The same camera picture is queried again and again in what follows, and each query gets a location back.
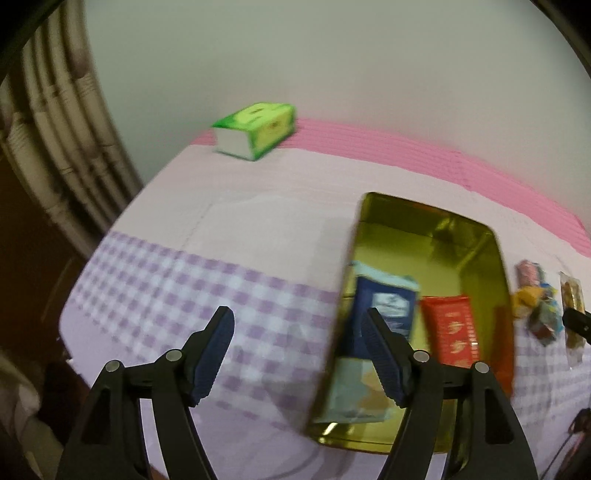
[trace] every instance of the gingham pattern fabric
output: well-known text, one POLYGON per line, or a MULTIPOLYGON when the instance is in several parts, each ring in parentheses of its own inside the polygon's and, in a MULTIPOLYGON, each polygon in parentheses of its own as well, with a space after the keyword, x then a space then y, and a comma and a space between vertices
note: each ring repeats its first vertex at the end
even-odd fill
POLYGON ((110 232, 69 301, 113 341, 152 362, 202 330, 220 305, 235 334, 210 398, 250 418, 295 426, 310 408, 337 295, 110 232))
POLYGON ((523 426, 589 406, 591 351, 588 347, 583 363, 569 370, 564 332, 555 342, 544 347, 529 333, 525 321, 515 322, 515 376, 511 403, 523 426))

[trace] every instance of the red snack package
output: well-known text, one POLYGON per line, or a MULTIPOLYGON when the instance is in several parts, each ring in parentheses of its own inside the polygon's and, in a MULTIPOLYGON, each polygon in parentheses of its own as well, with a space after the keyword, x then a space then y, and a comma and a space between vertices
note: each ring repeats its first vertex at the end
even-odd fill
POLYGON ((431 350, 442 364, 470 368, 480 360, 470 298, 423 297, 421 309, 431 350))

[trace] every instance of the green tissue box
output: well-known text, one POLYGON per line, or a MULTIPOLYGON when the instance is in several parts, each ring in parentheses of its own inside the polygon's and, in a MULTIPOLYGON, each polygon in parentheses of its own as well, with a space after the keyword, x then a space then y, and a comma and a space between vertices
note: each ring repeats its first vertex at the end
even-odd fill
POLYGON ((255 103, 212 125, 217 151, 258 160, 296 130, 296 109, 289 103, 255 103))

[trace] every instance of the cable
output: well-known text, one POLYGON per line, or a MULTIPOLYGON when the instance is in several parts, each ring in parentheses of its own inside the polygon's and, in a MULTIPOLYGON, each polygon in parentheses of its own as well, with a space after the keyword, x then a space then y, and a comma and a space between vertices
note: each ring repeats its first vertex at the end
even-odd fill
POLYGON ((540 480, 543 480, 543 478, 546 476, 546 474, 548 473, 548 471, 550 470, 550 467, 552 467, 552 465, 554 464, 554 462, 556 461, 556 459, 558 458, 558 455, 560 455, 560 452, 562 452, 562 450, 564 449, 564 447, 566 446, 566 444, 569 442, 569 440, 573 437, 573 433, 570 433, 569 436, 567 437, 567 439, 564 441, 564 443, 562 444, 562 446, 560 447, 560 449, 558 450, 558 452, 556 452, 556 455, 554 455, 554 458, 552 458, 552 461, 550 462, 550 464, 548 465, 548 468, 546 470, 544 470, 544 473, 542 473, 542 476, 540 477, 540 480))

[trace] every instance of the white wall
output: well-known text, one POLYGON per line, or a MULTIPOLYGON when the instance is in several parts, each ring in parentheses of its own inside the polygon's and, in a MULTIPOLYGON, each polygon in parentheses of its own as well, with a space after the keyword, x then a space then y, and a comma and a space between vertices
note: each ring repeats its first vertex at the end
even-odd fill
POLYGON ((108 107, 149 180, 258 101, 474 154, 591 231, 591 80, 529 0, 86 0, 108 107))

